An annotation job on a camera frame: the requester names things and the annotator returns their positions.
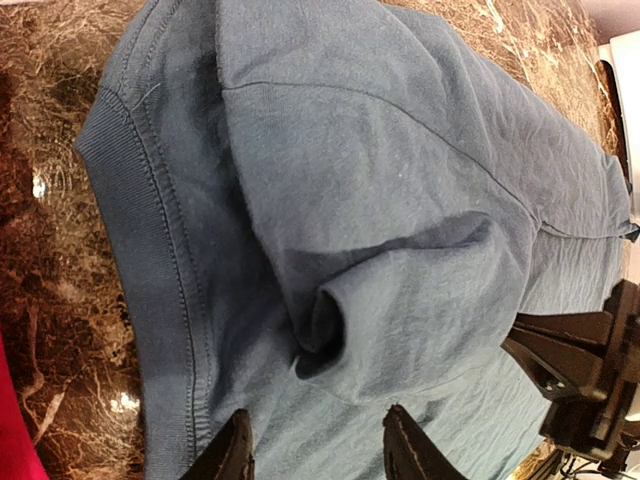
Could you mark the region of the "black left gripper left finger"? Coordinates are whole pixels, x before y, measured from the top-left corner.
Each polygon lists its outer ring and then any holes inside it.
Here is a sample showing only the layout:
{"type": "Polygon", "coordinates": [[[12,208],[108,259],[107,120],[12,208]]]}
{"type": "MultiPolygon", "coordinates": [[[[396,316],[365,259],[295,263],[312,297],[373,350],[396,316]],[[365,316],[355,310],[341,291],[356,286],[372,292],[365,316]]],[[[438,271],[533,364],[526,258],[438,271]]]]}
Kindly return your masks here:
{"type": "Polygon", "coordinates": [[[237,409],[181,480],[254,480],[250,415],[237,409]]]}

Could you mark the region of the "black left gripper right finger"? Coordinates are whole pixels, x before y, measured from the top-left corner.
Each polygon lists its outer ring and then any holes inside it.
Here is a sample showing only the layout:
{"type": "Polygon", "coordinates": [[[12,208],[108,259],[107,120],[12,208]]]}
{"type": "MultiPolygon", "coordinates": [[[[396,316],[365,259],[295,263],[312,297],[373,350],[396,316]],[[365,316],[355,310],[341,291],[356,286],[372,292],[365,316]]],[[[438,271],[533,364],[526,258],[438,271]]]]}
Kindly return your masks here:
{"type": "Polygon", "coordinates": [[[383,419],[383,456],[390,480],[466,480],[400,404],[383,419]]]}

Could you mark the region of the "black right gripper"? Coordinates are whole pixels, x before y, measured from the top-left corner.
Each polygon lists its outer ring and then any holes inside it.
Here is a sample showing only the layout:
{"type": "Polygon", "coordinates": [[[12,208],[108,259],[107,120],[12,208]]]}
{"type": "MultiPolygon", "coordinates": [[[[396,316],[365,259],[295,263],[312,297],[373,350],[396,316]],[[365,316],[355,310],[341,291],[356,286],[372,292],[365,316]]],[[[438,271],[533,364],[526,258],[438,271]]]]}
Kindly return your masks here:
{"type": "Polygon", "coordinates": [[[639,286],[620,281],[600,312],[520,313],[502,348],[551,402],[541,435],[623,471],[639,446],[639,286]]]}

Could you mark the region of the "blue garment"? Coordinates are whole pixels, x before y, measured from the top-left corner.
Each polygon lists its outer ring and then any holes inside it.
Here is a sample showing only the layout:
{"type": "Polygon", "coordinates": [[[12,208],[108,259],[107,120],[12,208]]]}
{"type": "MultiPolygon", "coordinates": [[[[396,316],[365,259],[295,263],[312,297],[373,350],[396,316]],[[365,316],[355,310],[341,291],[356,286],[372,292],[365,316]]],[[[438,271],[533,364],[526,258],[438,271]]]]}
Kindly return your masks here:
{"type": "Polygon", "coordinates": [[[380,479],[403,405],[504,479],[548,404],[518,313],[593,311],[638,227],[618,160],[442,18],[150,1],[78,138],[132,318],[149,479],[246,409],[260,479],[380,479]]]}

